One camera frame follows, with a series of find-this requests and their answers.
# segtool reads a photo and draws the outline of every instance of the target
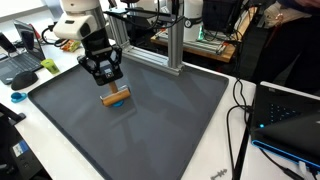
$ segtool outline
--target wall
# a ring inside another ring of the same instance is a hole
[[[42,0],[6,0],[0,6],[0,17],[45,6]]]

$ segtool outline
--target cup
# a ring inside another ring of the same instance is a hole
[[[45,59],[41,61],[41,65],[45,67],[51,74],[56,74],[60,72],[52,59]]]

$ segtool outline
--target white table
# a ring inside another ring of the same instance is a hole
[[[43,50],[47,58],[54,59],[61,72],[65,72],[77,65],[76,57],[83,54],[83,49],[77,50],[75,53],[66,53],[48,45],[44,46]],[[226,114],[227,111],[235,105],[232,97],[232,88],[236,80],[233,77],[209,71],[204,68],[199,69],[229,78],[229,85],[216,112],[208,124],[182,179],[208,180],[211,176],[216,175],[217,171],[227,169],[227,174],[220,179],[230,180],[231,163],[227,142]],[[37,71],[37,75],[39,80],[35,84],[19,92],[27,93],[40,84],[54,78],[54,76],[46,69]],[[246,97],[247,103],[251,103],[255,92],[255,84],[246,81],[242,82],[244,84],[243,94]],[[31,103],[29,99],[18,104],[13,104],[10,98],[13,91],[10,86],[3,85],[2,83],[0,84],[0,92],[1,103],[16,113],[23,112],[27,116],[25,120],[16,125],[16,128],[53,179],[103,179],[82,154],[40,112],[40,110]],[[237,87],[236,92],[237,98],[240,100],[240,94],[238,93],[239,87]],[[231,113],[230,130],[233,146],[232,153],[233,158],[236,161],[245,130],[242,110],[236,109]]]
[[[292,89],[288,89],[282,86],[278,86],[275,84],[263,82],[262,85],[273,87],[280,90],[285,90],[288,92],[292,92],[295,94],[299,94],[302,96],[314,98],[320,100],[320,97],[313,96],[310,94],[302,93],[299,91],[295,91]],[[285,160],[279,156],[266,152],[274,161],[279,163],[280,165],[291,169],[292,171],[299,174],[303,177],[301,171],[299,170],[298,165]],[[270,179],[281,179],[281,180],[290,180],[291,178],[284,174],[277,166],[275,166],[271,161],[269,161],[261,151],[251,145],[251,140],[249,139],[246,156],[243,164],[241,179],[243,180],[270,180]]]

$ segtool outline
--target laptop screen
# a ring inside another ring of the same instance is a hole
[[[43,54],[37,36],[34,32],[34,29],[28,24],[25,24],[17,20],[13,20],[13,24],[15,25],[26,50],[30,54],[38,58],[40,61],[44,60],[45,56]]]

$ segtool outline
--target green object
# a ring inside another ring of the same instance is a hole
[[[51,74],[56,74],[60,72],[52,59],[45,59],[41,61],[41,65],[45,67]]]
[[[199,31],[199,35],[198,35],[198,41],[201,41],[201,40],[203,40],[203,28],[202,28],[202,26],[200,26],[200,31]]]

